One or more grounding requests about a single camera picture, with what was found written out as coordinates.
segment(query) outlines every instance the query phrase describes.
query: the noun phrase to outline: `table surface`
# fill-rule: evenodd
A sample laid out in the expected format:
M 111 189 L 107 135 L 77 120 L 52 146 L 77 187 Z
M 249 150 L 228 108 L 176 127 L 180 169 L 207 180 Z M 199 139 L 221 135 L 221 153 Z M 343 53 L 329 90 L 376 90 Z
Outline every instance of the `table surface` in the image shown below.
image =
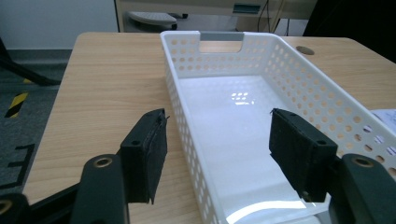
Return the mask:
M 396 108 L 396 64 L 347 38 L 284 37 L 368 109 Z M 146 112 L 165 108 L 168 154 L 154 205 L 132 223 L 202 223 L 165 85 L 158 34 L 87 33 L 73 49 L 24 194 L 30 203 L 76 184 L 90 158 L 116 153 Z

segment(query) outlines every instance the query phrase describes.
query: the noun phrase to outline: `black cable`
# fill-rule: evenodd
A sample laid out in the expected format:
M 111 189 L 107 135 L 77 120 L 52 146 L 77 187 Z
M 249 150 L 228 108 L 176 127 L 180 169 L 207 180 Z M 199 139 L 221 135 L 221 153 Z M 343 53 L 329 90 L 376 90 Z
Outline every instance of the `black cable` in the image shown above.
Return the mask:
M 290 19 L 288 19 L 288 25 L 286 26 L 285 36 L 289 36 L 289 23 L 290 23 Z
M 270 1 L 267 0 L 267 22 L 268 22 L 268 33 L 271 33 L 271 26 L 270 26 Z
M 264 7 L 262 8 L 262 13 L 264 12 L 265 8 L 268 6 L 269 0 L 266 0 Z M 257 32 L 260 31 L 260 20 L 262 19 L 262 13 L 260 13 L 259 20 L 257 21 Z

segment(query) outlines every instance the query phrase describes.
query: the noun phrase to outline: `round hole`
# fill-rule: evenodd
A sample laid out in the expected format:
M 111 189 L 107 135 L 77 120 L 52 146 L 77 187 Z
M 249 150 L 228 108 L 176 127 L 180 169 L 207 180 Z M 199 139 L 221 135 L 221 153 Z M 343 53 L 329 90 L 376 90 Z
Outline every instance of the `round hole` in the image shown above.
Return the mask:
M 381 136 L 381 135 L 377 135 L 377 136 L 374 138 L 374 141 L 375 141 L 377 144 L 383 144 L 383 143 L 385 142 L 385 138 L 384 138 L 383 136 Z
M 352 109 L 350 107 L 347 107 L 345 112 L 346 112 L 346 114 L 350 114 L 350 113 L 352 113 Z
M 12 201 L 11 200 L 1 200 L 0 201 L 0 216 L 6 213 L 9 208 L 12 207 Z
M 390 175 L 396 175 L 396 169 L 395 168 L 392 168 L 392 167 L 388 168 L 388 172 L 389 172 Z
M 102 168 L 108 166 L 113 160 L 111 158 L 105 157 L 101 158 L 93 163 L 93 166 L 97 168 Z
M 364 150 L 371 152 L 371 151 L 373 151 L 373 148 L 369 145 L 364 145 Z
M 337 138 L 338 138 L 338 139 L 344 139 L 344 134 L 343 134 L 343 133 L 337 134 Z
M 336 120 L 337 120 L 338 123 L 342 123 L 344 121 L 343 117 L 337 117 Z
M 355 116 L 355 117 L 353 117 L 353 121 L 354 121 L 355 123 L 360 123 L 360 122 L 361 122 L 361 117 Z
M 355 134 L 354 138 L 357 142 L 361 141 L 361 136 L 359 134 Z
M 341 106 L 343 104 L 343 101 L 342 100 L 338 100 L 335 104 L 338 105 L 338 106 Z
M 352 158 L 352 161 L 361 167 L 371 168 L 374 166 L 374 164 L 371 161 L 369 161 L 363 157 L 354 157 L 354 158 Z
M 373 131 L 373 129 L 372 129 L 372 127 L 371 127 L 370 125 L 365 125 L 365 126 L 363 127 L 363 131 L 364 131 L 365 133 L 371 133 L 371 132 Z
M 396 155 L 396 147 L 387 147 L 387 152 L 392 156 Z
M 351 131 L 352 131 L 352 126 L 347 125 L 347 126 L 346 126 L 346 132 L 347 132 L 347 133 L 350 133 Z
M 344 152 L 343 150 L 338 150 L 338 151 L 337 151 L 337 155 L 338 155 L 339 157 L 343 157 L 344 154 L 345 154 L 345 152 Z
M 329 115 L 334 115 L 334 114 L 335 114 L 334 109 L 333 109 L 333 108 L 330 108 L 330 109 L 329 109 Z
M 380 163 L 383 163 L 385 161 L 385 159 L 382 156 L 376 156 L 375 159 Z
M 329 99 L 332 99 L 332 98 L 334 98 L 334 93 L 333 93 L 333 92 L 329 92 L 329 95 L 328 95 L 328 97 L 329 97 Z
M 346 149 L 352 149 L 353 148 L 353 144 L 352 143 L 346 143 Z

